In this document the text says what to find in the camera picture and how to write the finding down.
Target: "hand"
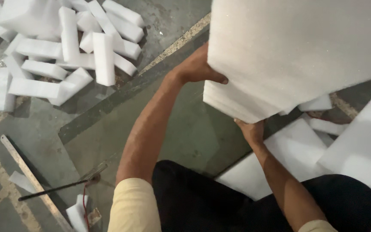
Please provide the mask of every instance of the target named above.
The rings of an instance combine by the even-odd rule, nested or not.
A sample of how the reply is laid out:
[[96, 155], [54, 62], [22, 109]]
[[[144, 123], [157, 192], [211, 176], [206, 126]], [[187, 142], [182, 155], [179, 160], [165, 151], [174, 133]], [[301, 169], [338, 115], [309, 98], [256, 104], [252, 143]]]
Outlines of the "hand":
[[246, 124], [240, 119], [234, 119], [234, 122], [240, 127], [243, 132], [244, 138], [253, 146], [262, 146], [263, 143], [263, 133], [264, 133], [264, 120], [257, 122], [255, 124]]
[[207, 63], [207, 52], [209, 43], [205, 43], [200, 48], [185, 59], [181, 64], [173, 69], [177, 72], [177, 76], [182, 80], [182, 83], [197, 82], [210, 80], [227, 84], [228, 79], [224, 75], [214, 71]]

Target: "cream sleeve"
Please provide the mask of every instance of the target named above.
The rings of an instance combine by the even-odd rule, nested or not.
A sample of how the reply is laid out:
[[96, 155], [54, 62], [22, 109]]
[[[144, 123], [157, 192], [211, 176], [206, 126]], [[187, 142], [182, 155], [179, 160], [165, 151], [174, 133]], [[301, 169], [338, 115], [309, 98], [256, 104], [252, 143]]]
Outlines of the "cream sleeve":
[[160, 232], [157, 201], [150, 183], [139, 178], [121, 181], [114, 190], [108, 232]]
[[315, 220], [304, 224], [298, 232], [337, 232], [337, 230], [327, 221]]

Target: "concrete floor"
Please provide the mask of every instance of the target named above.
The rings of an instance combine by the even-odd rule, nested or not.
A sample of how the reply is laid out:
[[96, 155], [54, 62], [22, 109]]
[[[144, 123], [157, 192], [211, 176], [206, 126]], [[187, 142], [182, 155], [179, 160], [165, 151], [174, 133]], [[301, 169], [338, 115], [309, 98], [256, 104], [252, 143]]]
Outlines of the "concrete floor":
[[[139, 12], [147, 25], [146, 37], [140, 42], [143, 52], [135, 62], [139, 70], [205, 17], [211, 4], [199, 0], [119, 2]], [[103, 215], [95, 231], [105, 231], [116, 166], [134, 120], [164, 74], [208, 40], [207, 29], [199, 28], [201, 31], [192, 41], [180, 43], [182, 48], [174, 48], [176, 52], [144, 74], [134, 78], [120, 75], [114, 87], [91, 83], [61, 107], [53, 107], [44, 99], [19, 98], [14, 113], [0, 113], [0, 136], [5, 134], [13, 141], [39, 182], [48, 187], [76, 181], [97, 164], [108, 162], [110, 167], [103, 172], [105, 181], [89, 189], [91, 208], [97, 207]], [[7, 45], [0, 39], [0, 67], [4, 66], [1, 58]], [[230, 118], [202, 103], [201, 92], [202, 83], [189, 84], [182, 90], [170, 118], [161, 158], [215, 176], [244, 156], [249, 147]], [[345, 100], [350, 106], [345, 109], [338, 103], [332, 110], [316, 114], [349, 122], [353, 118], [350, 108], [358, 112], [371, 98], [371, 81], [341, 90], [337, 95], [335, 101]], [[288, 116], [274, 116], [269, 120], [267, 134], [299, 115], [295, 110]], [[13, 171], [21, 173], [0, 143], [0, 231], [61, 231], [39, 198], [25, 203], [16, 201], [26, 192], [7, 181]], [[81, 192], [81, 187], [72, 187], [50, 197], [66, 215], [65, 209], [75, 203]]]

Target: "forearm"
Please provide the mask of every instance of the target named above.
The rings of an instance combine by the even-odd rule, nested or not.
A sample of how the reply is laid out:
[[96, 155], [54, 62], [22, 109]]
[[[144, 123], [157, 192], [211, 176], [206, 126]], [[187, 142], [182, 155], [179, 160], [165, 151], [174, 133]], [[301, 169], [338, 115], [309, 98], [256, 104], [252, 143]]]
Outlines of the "forearm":
[[270, 153], [264, 144], [251, 144], [281, 211], [294, 231], [313, 220], [326, 220], [307, 189]]
[[151, 183], [168, 118], [182, 86], [177, 72], [169, 72], [143, 109], [124, 147], [116, 184], [128, 178], [141, 178]]

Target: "black pants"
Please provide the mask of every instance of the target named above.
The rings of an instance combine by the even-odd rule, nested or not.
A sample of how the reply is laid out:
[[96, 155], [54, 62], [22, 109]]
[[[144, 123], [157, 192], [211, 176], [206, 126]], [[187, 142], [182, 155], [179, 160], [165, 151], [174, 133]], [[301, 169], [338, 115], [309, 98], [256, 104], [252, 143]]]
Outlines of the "black pants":
[[[371, 229], [371, 189], [343, 175], [302, 182], [339, 232]], [[287, 223], [274, 195], [253, 201], [173, 161], [159, 161], [152, 185], [162, 231], [284, 231]]]

